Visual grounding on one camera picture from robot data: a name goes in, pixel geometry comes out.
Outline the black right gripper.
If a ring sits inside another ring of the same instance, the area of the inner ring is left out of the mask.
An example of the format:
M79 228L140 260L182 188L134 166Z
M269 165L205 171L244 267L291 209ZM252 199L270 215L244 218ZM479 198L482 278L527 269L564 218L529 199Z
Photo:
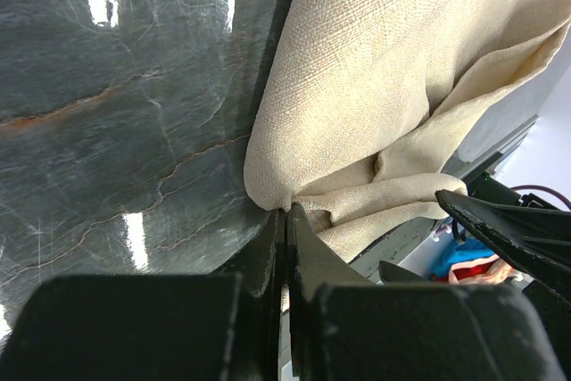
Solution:
M485 171L463 181L469 196L438 191L440 207L510 266L569 302L570 201L541 186L505 186ZM567 211L540 192L556 197Z

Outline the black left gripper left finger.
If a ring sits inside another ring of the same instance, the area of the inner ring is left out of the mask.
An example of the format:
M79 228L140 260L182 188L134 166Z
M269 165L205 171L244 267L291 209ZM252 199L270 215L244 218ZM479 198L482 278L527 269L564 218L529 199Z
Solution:
M216 270L234 276L239 285L233 301L226 380L281 377L285 223L285 214L273 211L258 234Z

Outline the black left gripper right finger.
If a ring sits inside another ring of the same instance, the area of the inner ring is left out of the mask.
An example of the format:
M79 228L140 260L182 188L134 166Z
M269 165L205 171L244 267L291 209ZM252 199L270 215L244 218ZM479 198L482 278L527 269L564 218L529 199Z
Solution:
M313 231L303 207L295 203L286 216L286 278L289 287L290 345L294 375L310 379L313 332L311 302L323 286L373 286Z

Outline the beige cloth napkin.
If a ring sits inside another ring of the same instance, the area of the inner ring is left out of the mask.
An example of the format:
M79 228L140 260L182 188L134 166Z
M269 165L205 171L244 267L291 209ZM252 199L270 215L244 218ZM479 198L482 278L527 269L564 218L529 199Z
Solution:
M570 0L293 0L252 128L244 186L300 204L352 260L416 217L442 219L443 172L494 104L542 73Z

